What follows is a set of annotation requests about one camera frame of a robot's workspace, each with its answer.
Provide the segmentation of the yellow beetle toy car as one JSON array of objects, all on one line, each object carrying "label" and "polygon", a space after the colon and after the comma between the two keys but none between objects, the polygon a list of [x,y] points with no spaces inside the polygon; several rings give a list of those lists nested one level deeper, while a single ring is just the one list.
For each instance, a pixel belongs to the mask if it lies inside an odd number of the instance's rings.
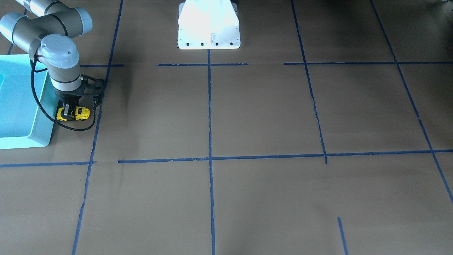
[{"label": "yellow beetle toy car", "polygon": [[63,118],[63,107],[59,108],[57,111],[56,119],[57,121],[84,121],[89,119],[90,110],[88,108],[78,106],[78,116],[77,118],[64,119]]}]

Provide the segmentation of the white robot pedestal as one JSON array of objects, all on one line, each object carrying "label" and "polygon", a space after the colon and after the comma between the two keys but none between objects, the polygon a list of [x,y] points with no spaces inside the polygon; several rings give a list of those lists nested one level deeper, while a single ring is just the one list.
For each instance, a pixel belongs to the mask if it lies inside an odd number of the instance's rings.
[{"label": "white robot pedestal", "polygon": [[186,0],[179,4],[180,50],[229,50],[241,46],[236,3],[230,0]]}]

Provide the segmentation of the turquoise plastic bin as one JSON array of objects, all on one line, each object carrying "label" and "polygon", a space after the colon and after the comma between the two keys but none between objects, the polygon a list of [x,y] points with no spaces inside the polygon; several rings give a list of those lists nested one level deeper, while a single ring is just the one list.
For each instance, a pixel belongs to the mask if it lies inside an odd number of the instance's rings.
[{"label": "turquoise plastic bin", "polygon": [[24,55],[0,57],[0,148],[46,147],[54,123],[40,110],[37,96],[48,115],[55,115],[58,99],[45,66],[36,64],[35,94],[31,89],[30,58]]}]

